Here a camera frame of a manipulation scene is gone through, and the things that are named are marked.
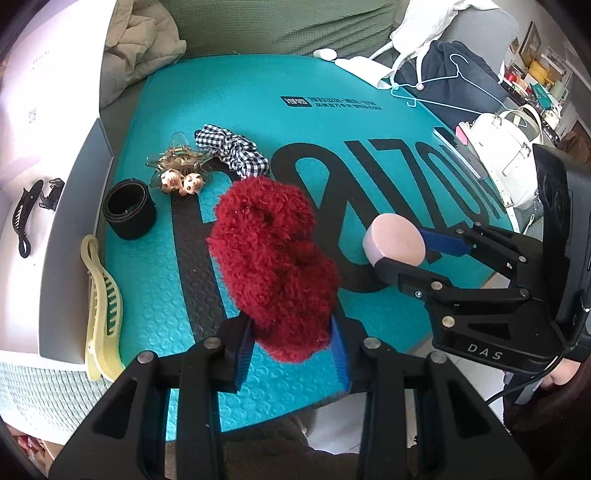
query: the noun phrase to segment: pink object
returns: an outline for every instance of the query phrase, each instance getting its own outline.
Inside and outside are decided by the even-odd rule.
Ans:
[[[372,265],[387,257],[416,267],[425,259],[421,233],[395,213],[383,213],[374,219],[363,236],[363,250]]]
[[[466,136],[464,130],[462,130],[462,127],[460,127],[460,125],[456,127],[456,137],[464,145],[468,145],[468,137]]]

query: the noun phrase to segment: light blue hanger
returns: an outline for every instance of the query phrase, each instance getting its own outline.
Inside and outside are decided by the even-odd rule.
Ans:
[[[410,83],[404,83],[403,85],[399,85],[398,83],[396,83],[394,81],[394,75],[390,75],[390,82],[392,84],[392,89],[390,90],[390,95],[392,95],[393,97],[396,98],[401,98],[404,100],[408,100],[407,105],[409,107],[415,108],[417,106],[417,102],[421,102],[421,103],[431,103],[432,105],[439,105],[439,106],[445,106],[448,108],[453,108],[455,110],[462,110],[464,112],[470,112],[470,113],[475,113],[477,115],[481,115],[483,114],[483,112],[476,112],[475,110],[470,110],[468,108],[462,108],[459,106],[455,106],[455,105],[448,105],[446,103],[440,103],[440,102],[433,102],[432,100],[424,100],[424,99],[420,99],[420,98],[416,98],[416,97],[408,97],[408,96],[404,96],[404,95],[396,95],[394,93],[395,90],[398,90],[400,87],[411,87],[411,88],[416,88],[419,90],[422,90],[422,88],[420,87],[421,85],[424,85],[425,83],[429,83],[429,82],[436,82],[438,80],[450,80],[450,79],[457,79],[457,78],[462,78],[463,80],[465,80],[466,82],[468,82],[470,85],[474,85],[474,87],[476,87],[477,89],[479,89],[481,92],[484,92],[485,94],[487,94],[489,97],[491,97],[492,99],[495,100],[495,102],[499,103],[499,105],[501,105],[506,111],[508,111],[509,109],[503,104],[503,102],[501,102],[498,98],[496,98],[494,95],[491,95],[490,93],[488,93],[484,88],[480,87],[479,85],[477,85],[474,82],[471,82],[470,80],[468,80],[466,77],[464,77],[464,75],[462,74],[462,72],[460,71],[460,66],[453,60],[453,57],[460,57],[464,62],[466,62],[466,64],[468,64],[468,61],[462,57],[459,53],[452,53],[451,55],[449,55],[449,59],[450,61],[456,66],[456,74],[449,76],[449,77],[438,77],[436,79],[430,79],[430,80],[423,80],[421,83],[417,83],[416,85],[411,85]]]

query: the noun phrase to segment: red object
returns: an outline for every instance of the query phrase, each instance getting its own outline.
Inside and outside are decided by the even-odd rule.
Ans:
[[[215,213],[209,249],[257,341],[281,362],[324,349],[339,279],[311,241],[314,214],[301,190],[249,177],[230,187]]]

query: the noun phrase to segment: tile floor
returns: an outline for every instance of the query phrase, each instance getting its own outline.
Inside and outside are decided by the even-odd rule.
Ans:
[[[508,280],[500,275],[493,277],[484,288],[506,288]],[[410,353],[426,357],[434,351],[431,339],[425,339]],[[503,388],[504,374],[501,370],[477,364],[471,360],[448,355],[464,376],[472,383],[483,398],[489,398]],[[414,411],[412,390],[405,391],[407,409],[407,440],[414,443],[417,432],[417,422]],[[491,405],[499,419],[503,415],[502,399]],[[363,414],[365,411],[365,394],[349,395],[330,405],[319,408],[316,418],[307,433],[308,442],[316,450],[330,453],[359,452]]]

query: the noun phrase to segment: small black claw clip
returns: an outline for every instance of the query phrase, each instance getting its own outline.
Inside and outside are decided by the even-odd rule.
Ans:
[[[35,206],[35,202],[39,198],[42,189],[43,180],[37,180],[29,192],[26,189],[23,189],[21,199],[12,214],[12,228],[14,228],[14,231],[18,235],[18,252],[23,258],[31,255],[31,244],[27,239],[25,228],[27,226],[27,220],[29,220],[29,215]]]
[[[51,191],[49,195],[46,197],[41,192],[40,197],[41,201],[39,202],[39,207],[45,208],[47,210],[56,211],[57,202],[60,201],[61,191],[64,189],[65,182],[62,179],[53,179],[49,181],[49,185],[51,187]]]

